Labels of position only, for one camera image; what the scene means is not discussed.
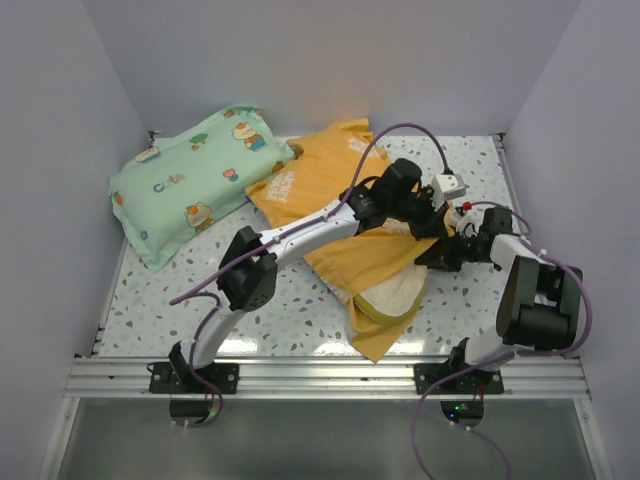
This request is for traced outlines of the cream quilted pillow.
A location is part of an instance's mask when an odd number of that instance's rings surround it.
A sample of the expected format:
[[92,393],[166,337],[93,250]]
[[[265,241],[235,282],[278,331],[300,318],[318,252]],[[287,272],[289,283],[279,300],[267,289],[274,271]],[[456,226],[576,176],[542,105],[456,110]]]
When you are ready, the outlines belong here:
[[406,223],[393,219],[349,240],[352,323],[358,330],[395,326],[415,314],[428,284],[427,268],[415,261],[438,240],[417,240]]

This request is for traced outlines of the orange mickey mouse pillowcase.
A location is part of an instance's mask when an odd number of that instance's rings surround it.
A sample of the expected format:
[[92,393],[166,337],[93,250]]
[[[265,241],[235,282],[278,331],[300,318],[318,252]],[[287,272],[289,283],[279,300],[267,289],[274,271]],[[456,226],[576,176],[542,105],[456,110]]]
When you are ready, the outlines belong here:
[[293,138],[300,155],[250,201],[274,230],[273,253],[303,258],[348,312],[348,341],[377,362],[411,325],[428,284],[418,257],[452,236],[410,162],[392,162],[358,118]]

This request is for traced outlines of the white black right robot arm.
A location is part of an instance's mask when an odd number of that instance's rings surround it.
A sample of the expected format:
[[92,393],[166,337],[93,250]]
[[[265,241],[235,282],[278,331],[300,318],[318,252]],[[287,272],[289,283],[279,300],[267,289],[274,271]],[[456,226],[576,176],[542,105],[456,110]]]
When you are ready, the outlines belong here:
[[576,339],[582,272],[562,268],[533,251],[514,231],[515,212],[494,202],[482,204],[482,223],[458,222],[456,233],[440,239],[415,261],[430,270],[457,273],[465,263],[491,264],[507,273],[495,325],[455,345],[442,363],[414,367],[417,390],[432,387],[468,393],[487,386],[501,393],[500,368],[522,354],[552,354]]

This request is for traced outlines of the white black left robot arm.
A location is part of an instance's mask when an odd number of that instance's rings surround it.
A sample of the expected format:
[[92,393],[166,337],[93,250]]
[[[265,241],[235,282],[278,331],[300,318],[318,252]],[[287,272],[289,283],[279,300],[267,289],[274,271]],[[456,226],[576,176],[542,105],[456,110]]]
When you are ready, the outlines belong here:
[[191,341],[176,344],[169,354],[172,379],[185,392],[204,389],[214,393],[208,379],[221,342],[247,313],[274,296],[278,272],[292,261],[333,242],[355,237],[382,226],[387,219],[405,222],[416,239],[444,238],[448,202],[465,186],[451,169],[421,182],[421,170],[400,158],[379,176],[352,180],[337,200],[283,227],[255,232],[239,230],[218,271],[205,284],[175,298],[176,303],[204,297],[212,308],[198,325]]

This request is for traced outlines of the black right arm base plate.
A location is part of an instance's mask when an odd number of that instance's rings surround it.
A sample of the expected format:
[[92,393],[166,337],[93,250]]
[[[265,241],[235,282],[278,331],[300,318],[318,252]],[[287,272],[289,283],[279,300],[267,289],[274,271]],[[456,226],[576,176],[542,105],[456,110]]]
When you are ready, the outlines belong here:
[[488,394],[500,395],[505,392],[500,372],[488,372],[473,370],[469,373],[454,374],[454,378],[445,380],[450,376],[444,364],[417,363],[413,366],[413,377],[416,393],[424,394],[429,388],[434,387],[433,394],[437,395],[474,395]]

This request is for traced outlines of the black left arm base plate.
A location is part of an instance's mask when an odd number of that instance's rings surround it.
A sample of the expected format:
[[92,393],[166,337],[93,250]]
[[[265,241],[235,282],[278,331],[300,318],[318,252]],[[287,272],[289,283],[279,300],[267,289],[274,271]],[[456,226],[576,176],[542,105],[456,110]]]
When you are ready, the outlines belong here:
[[[196,379],[187,365],[178,371],[169,362],[154,362],[147,365],[150,373],[148,391],[152,394],[204,394],[210,393],[209,387]],[[213,363],[208,367],[196,369],[196,373],[209,384],[214,385],[222,394],[233,395],[239,381],[239,365],[236,363]]]

